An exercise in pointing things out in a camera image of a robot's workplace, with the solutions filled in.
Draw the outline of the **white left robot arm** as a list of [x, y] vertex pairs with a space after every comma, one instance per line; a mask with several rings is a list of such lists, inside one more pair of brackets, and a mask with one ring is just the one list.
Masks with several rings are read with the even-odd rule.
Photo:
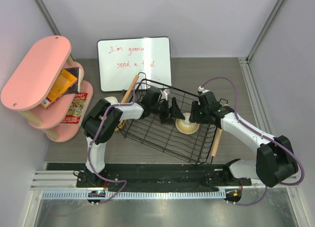
[[82, 123], [88, 142], [87, 180], [92, 186], [100, 187], [104, 181], [108, 181], [102, 173], [105, 168], [105, 149], [121, 121], [141, 120], [151, 114], [159, 115], [162, 122], [185, 119], [176, 99], [173, 98], [169, 105], [167, 95], [167, 90], [150, 87], [138, 100], [133, 92], [132, 101], [129, 103], [111, 103], [106, 99], [97, 102]]

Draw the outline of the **dark purple book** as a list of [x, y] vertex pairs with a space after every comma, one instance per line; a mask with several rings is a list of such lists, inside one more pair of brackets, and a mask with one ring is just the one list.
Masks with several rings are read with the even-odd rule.
[[81, 80], [80, 68], [72, 67], [72, 68], [66, 68], [65, 70], [70, 73], [71, 85], [64, 94], [68, 95], [68, 94], [78, 93], [80, 89], [80, 80]]

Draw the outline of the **red storey house book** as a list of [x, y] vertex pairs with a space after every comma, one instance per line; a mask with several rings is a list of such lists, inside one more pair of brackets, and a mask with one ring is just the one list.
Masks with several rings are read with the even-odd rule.
[[66, 116], [61, 121], [61, 124], [78, 125], [83, 117], [83, 112], [86, 109], [88, 93], [77, 93], [67, 111]]

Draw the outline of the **yellow dotted white bowl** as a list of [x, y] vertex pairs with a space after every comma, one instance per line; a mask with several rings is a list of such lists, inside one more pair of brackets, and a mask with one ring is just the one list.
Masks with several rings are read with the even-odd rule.
[[192, 123], [189, 121], [190, 113], [184, 113], [183, 116], [184, 116], [184, 119], [176, 119], [175, 121], [175, 126], [177, 130], [180, 133], [187, 134], [187, 135], [197, 132], [199, 129], [199, 124]]

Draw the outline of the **orange yellow ribbed bowl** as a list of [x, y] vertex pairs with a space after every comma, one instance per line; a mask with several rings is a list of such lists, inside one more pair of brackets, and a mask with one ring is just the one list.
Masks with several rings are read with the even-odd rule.
[[115, 128], [115, 132], [121, 130], [125, 124], [126, 124], [126, 120], [120, 121], [119, 124], [117, 125], [117, 127]]

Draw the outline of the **green square bowl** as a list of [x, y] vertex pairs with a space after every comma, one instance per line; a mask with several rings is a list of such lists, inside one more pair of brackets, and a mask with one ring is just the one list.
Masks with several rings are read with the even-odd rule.
[[110, 97], [105, 97], [105, 100], [107, 100], [110, 104], [117, 104], [118, 100], [116, 97], [110, 96]]

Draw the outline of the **yellow orange book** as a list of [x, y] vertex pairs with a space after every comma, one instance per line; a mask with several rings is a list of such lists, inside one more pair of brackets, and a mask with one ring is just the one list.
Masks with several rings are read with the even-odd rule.
[[67, 91], [70, 85], [70, 73], [63, 68], [57, 76], [47, 97], [41, 102], [41, 105], [46, 109], [49, 108]]

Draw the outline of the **whiteboard with red writing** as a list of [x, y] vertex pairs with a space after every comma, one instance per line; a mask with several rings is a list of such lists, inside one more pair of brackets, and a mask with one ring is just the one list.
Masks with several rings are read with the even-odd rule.
[[136, 75], [172, 85], [170, 39], [166, 36], [107, 39], [97, 42], [100, 88], [127, 90]]

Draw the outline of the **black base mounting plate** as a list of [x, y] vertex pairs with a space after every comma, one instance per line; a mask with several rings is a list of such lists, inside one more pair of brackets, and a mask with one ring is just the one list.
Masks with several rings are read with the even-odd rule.
[[78, 188], [125, 192], [209, 191], [218, 187], [251, 186], [248, 178], [234, 178], [225, 164], [108, 163], [96, 176], [87, 169], [74, 171]]

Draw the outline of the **black wire dish rack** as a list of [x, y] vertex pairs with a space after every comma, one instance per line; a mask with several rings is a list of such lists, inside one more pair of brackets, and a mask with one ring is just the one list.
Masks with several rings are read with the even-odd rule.
[[208, 162], [217, 128], [214, 125], [200, 125], [197, 132], [187, 135], [180, 133], [171, 123], [161, 123], [159, 116], [151, 114], [143, 120], [126, 120], [120, 130], [125, 138], [152, 147], [191, 164]]

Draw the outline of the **pink three-tier shelf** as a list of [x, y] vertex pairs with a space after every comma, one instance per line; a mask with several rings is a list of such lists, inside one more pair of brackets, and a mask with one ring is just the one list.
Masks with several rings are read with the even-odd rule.
[[37, 41], [27, 52], [2, 89], [2, 104], [26, 118], [30, 126], [46, 134], [54, 142], [71, 140], [80, 124], [63, 124], [62, 120], [74, 99], [65, 95], [46, 109], [41, 102], [47, 97], [60, 71], [83, 67], [70, 58], [71, 44], [64, 36], [48, 36]]

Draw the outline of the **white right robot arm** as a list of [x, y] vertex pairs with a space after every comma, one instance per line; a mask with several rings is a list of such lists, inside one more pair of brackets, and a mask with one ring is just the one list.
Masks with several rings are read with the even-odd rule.
[[222, 173], [226, 184], [234, 185], [240, 178], [249, 178], [260, 180], [271, 188], [299, 171], [287, 137], [275, 137], [259, 130], [243, 120], [231, 107], [222, 106], [209, 90], [201, 89], [197, 98], [191, 104], [190, 122], [214, 125], [235, 136], [255, 152], [255, 160], [230, 162], [228, 169]]

